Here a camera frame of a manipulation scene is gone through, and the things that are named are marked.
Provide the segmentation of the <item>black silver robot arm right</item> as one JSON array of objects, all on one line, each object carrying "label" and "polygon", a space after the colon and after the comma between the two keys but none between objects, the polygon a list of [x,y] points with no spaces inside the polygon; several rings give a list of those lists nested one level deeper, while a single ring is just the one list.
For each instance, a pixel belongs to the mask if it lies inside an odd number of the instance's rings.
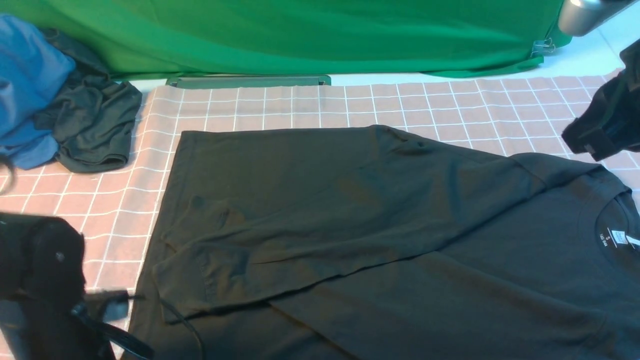
[{"label": "black silver robot arm right", "polygon": [[[565,0],[558,29],[582,37],[634,4],[633,0]],[[601,85],[581,116],[561,137],[574,154],[602,161],[622,151],[640,151],[640,41],[619,53],[624,69]]]}]

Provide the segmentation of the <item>black robot arm near left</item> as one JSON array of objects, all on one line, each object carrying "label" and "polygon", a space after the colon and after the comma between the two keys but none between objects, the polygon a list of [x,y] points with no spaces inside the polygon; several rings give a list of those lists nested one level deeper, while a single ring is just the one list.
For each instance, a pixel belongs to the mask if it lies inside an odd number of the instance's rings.
[{"label": "black robot arm near left", "polygon": [[1,214],[1,333],[16,360],[114,360],[72,310],[86,294],[84,237],[65,219]]}]

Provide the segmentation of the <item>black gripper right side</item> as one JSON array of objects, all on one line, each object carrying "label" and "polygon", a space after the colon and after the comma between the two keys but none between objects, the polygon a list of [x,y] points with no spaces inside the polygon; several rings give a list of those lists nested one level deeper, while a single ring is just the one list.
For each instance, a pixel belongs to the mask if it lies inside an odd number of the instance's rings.
[{"label": "black gripper right side", "polygon": [[561,134],[572,153],[590,154],[594,161],[640,151],[640,41],[619,55],[625,68],[597,89]]}]

